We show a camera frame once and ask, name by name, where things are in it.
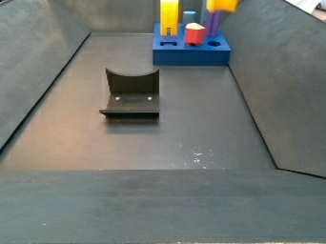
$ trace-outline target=yellow peg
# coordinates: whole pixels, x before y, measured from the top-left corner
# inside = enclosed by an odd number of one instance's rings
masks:
[[[161,0],[161,35],[178,34],[178,0]]]
[[[210,12],[218,10],[235,11],[238,0],[207,0],[206,8]]]

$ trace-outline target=blue holder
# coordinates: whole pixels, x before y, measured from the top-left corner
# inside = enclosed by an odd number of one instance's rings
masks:
[[[153,65],[227,66],[231,48],[218,30],[217,37],[207,37],[201,46],[185,45],[185,28],[178,25],[178,36],[161,35],[159,23],[154,24]]]

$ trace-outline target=bin floor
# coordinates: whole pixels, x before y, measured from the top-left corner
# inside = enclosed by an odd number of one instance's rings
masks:
[[[151,39],[91,35],[3,151],[0,170],[276,170],[229,67],[159,67],[158,120],[99,113],[105,69],[153,71]]]

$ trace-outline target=dark gray surface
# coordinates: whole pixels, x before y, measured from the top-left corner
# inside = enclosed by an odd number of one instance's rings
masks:
[[[325,24],[285,1],[246,0],[222,30],[280,168],[326,176]]]
[[[89,35],[56,1],[0,6],[0,148]]]
[[[159,22],[159,0],[58,0],[94,32],[153,33]],[[201,0],[179,1],[182,12],[194,10],[201,19]]]
[[[0,173],[3,243],[326,242],[326,181],[281,171]]]
[[[151,72],[150,34],[93,35],[0,170],[274,170],[229,67],[161,67],[161,118],[110,123],[105,69]]]

